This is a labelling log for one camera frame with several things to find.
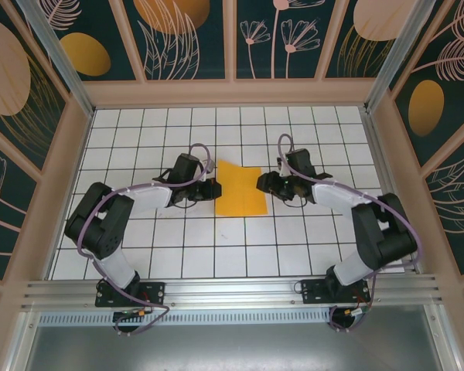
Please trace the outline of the aluminium frame post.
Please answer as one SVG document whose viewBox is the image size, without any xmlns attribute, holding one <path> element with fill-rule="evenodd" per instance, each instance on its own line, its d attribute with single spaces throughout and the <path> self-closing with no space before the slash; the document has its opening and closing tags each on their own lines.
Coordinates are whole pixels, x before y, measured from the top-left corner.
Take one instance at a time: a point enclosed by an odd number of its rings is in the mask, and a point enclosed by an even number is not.
<svg viewBox="0 0 464 371">
<path fill-rule="evenodd" d="M 15 0 L 25 20 L 32 28 L 51 63 L 60 73 L 61 80 L 69 90 L 82 111 L 92 118 L 94 107 L 78 72 L 70 62 L 66 50 L 61 45 L 56 32 L 67 31 L 82 13 L 80 0 Z"/>
<path fill-rule="evenodd" d="M 435 3 L 436 0 L 415 1 L 364 102 L 366 114 L 371 115 L 377 108 L 399 67 L 418 38 L 422 27 L 431 15 Z"/>
</svg>

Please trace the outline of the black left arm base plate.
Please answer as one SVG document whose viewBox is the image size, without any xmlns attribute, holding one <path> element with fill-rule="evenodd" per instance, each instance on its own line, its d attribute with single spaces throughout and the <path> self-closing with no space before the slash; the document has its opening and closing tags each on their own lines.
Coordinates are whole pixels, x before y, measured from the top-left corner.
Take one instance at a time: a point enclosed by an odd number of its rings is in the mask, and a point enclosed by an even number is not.
<svg viewBox="0 0 464 371">
<path fill-rule="evenodd" d="M 132 301 L 126 296 L 120 294 L 105 280 L 99 281 L 96 289 L 97 293 L 94 305 L 97 308 L 141 306 L 140 303 Z M 130 284 L 128 293 L 138 300 L 162 305 L 165 295 L 165 284 L 163 282 L 139 282 L 138 284 Z"/>
</svg>

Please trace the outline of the grey metal sheet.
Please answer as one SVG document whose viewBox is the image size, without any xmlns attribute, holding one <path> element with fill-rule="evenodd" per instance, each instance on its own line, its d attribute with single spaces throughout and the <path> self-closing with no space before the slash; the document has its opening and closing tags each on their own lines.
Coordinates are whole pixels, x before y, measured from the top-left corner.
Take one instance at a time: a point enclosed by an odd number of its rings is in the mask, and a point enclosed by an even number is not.
<svg viewBox="0 0 464 371">
<path fill-rule="evenodd" d="M 20 371 L 457 371 L 438 319 L 381 307 L 352 332 L 324 323 L 157 325 L 130 338 L 107 326 L 43 326 Z"/>
</svg>

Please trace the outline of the aluminium table side rail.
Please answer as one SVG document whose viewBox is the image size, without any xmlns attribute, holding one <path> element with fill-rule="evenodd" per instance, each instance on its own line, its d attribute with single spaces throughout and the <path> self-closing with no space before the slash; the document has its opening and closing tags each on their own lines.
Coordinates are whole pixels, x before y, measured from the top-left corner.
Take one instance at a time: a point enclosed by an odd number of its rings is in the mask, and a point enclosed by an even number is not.
<svg viewBox="0 0 464 371">
<path fill-rule="evenodd" d="M 391 169 L 387 161 L 387 156 L 380 140 L 377 126 L 373 117 L 367 113 L 361 114 L 361 120 L 363 122 L 363 128 L 365 135 L 367 136 L 367 143 L 370 148 L 370 153 L 374 160 L 374 166 L 376 169 L 377 177 L 380 182 L 382 193 L 392 192 L 397 194 L 394 177 L 391 174 Z M 414 256 L 408 255 L 401 258 L 401 262 L 390 263 L 386 268 L 383 269 L 384 273 L 405 273 L 415 274 L 416 265 L 414 263 Z"/>
</svg>

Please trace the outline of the orange cloth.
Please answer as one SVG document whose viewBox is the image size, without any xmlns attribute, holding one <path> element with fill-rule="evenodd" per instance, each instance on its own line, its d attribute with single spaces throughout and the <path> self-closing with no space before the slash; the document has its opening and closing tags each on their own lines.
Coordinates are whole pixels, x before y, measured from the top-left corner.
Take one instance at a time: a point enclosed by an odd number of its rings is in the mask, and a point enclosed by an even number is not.
<svg viewBox="0 0 464 371">
<path fill-rule="evenodd" d="M 259 167 L 241 167 L 224 160 L 217 163 L 216 180 L 222 195 L 216 200 L 216 214 L 225 217 L 268 214 L 266 195 L 257 189 L 262 175 Z"/>
</svg>

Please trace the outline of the aluminium mounting rail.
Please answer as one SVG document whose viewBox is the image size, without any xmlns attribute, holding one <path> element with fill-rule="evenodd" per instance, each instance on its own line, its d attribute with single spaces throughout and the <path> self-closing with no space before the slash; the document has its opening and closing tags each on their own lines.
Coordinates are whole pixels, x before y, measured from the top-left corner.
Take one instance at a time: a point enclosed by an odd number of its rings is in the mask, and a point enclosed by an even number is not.
<svg viewBox="0 0 464 371">
<path fill-rule="evenodd" d="M 31 281 L 19 306 L 32 311 L 94 308 L 96 280 Z M 183 310 L 301 307 L 297 277 L 169 279 L 164 305 Z M 442 293 L 431 274 L 382 274 L 376 280 L 374 305 L 433 305 Z"/>
</svg>

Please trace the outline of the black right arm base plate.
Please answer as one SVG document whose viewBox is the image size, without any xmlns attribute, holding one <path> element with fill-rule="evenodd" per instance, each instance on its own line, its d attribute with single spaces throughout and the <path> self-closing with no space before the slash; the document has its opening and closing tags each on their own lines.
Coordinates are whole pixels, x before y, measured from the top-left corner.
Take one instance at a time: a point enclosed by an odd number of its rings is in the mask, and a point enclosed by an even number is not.
<svg viewBox="0 0 464 371">
<path fill-rule="evenodd" d="M 348 286 L 329 284 L 326 279 L 301 280 L 304 304 L 351 304 L 370 301 L 370 290 L 365 280 Z"/>
</svg>

